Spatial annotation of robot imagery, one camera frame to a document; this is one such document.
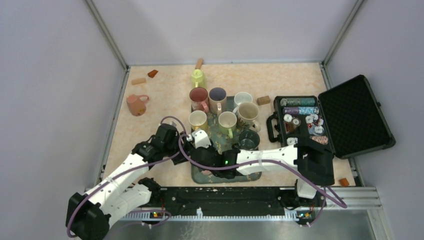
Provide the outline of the yellow mug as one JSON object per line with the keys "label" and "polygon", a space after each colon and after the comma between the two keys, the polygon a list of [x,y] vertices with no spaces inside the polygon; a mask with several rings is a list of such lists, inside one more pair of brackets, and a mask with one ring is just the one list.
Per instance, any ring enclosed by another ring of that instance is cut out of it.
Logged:
{"label": "yellow mug", "polygon": [[193,111],[189,115],[188,121],[193,132],[197,130],[206,131],[208,129],[207,114],[201,110]]}

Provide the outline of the light green upside-down mug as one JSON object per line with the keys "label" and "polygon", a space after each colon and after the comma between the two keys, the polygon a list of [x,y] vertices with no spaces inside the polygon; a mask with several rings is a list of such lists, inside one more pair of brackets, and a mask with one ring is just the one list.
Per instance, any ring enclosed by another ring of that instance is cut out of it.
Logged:
{"label": "light green upside-down mug", "polygon": [[220,132],[230,139],[234,138],[234,132],[237,128],[237,116],[230,111],[225,111],[221,113],[218,117],[218,125]]}

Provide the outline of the dark teal mug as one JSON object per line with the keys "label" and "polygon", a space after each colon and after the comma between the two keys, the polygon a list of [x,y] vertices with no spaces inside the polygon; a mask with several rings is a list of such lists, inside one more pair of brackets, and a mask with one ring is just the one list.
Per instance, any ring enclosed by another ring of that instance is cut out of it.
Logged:
{"label": "dark teal mug", "polygon": [[233,149],[257,151],[260,144],[260,136],[256,131],[244,130],[238,137],[238,142],[232,145]]}

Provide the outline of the pink upside-down mug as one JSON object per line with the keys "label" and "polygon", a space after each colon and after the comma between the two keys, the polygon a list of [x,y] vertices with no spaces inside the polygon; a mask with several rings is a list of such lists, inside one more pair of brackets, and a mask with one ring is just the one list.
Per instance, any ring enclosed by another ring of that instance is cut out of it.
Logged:
{"label": "pink upside-down mug", "polygon": [[195,87],[189,93],[192,111],[210,112],[209,93],[203,87]]}

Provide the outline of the cream patterned mug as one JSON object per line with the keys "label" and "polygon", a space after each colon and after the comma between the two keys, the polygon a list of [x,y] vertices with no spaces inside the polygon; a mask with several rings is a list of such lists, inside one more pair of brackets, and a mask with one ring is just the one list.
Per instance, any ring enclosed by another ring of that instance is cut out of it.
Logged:
{"label": "cream patterned mug", "polygon": [[261,131],[258,122],[259,107],[253,102],[243,102],[232,111],[237,118],[237,127],[242,130]]}

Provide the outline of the white and blue mug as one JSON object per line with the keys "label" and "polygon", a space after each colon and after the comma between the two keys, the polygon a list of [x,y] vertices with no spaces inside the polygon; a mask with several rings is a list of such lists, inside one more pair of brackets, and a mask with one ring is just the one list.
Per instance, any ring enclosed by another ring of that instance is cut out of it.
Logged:
{"label": "white and blue mug", "polygon": [[242,103],[252,103],[253,96],[248,92],[238,92],[234,96],[234,107],[239,107]]}

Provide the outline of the pale pink tall mug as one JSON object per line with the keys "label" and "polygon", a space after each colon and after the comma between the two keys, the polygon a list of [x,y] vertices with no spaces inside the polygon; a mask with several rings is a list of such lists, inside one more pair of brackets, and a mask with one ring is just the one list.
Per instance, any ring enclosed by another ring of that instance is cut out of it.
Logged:
{"label": "pale pink tall mug", "polygon": [[211,171],[209,171],[209,170],[202,170],[200,173],[201,173],[202,175],[204,175],[204,176],[210,176],[210,175],[212,175],[212,172],[211,172]]}

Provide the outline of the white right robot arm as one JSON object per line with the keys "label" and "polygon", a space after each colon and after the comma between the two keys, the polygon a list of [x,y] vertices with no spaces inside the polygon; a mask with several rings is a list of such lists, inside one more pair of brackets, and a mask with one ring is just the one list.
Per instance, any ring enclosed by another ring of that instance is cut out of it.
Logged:
{"label": "white right robot arm", "polygon": [[307,206],[320,193],[324,198],[341,207],[345,203],[329,193],[335,183],[333,154],[323,145],[307,139],[294,145],[268,150],[231,149],[218,153],[211,144],[194,140],[194,149],[181,149],[182,155],[194,166],[217,174],[221,178],[247,176],[258,172],[287,170],[298,177],[293,200],[299,206]]}

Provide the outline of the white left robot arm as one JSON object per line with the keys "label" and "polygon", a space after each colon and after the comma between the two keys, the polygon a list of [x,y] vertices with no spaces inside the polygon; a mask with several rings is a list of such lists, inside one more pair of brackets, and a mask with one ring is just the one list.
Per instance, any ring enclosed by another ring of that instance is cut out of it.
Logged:
{"label": "white left robot arm", "polygon": [[110,228],[139,206],[160,202],[161,186],[152,178],[141,178],[157,164],[181,155],[178,129],[158,126],[148,140],[134,146],[125,160],[107,178],[85,193],[73,194],[67,206],[66,233],[70,238],[102,240]]}

